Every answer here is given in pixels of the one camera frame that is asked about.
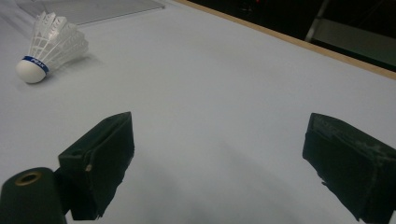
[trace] table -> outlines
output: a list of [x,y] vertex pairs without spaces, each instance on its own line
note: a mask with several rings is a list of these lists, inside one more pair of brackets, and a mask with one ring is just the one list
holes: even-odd
[[96,123],[132,111],[135,156],[95,223],[356,223],[303,160],[306,126],[321,113],[396,147],[396,81],[163,2],[80,26],[86,56],[35,85],[14,70],[33,20],[1,3],[0,182],[56,169]]

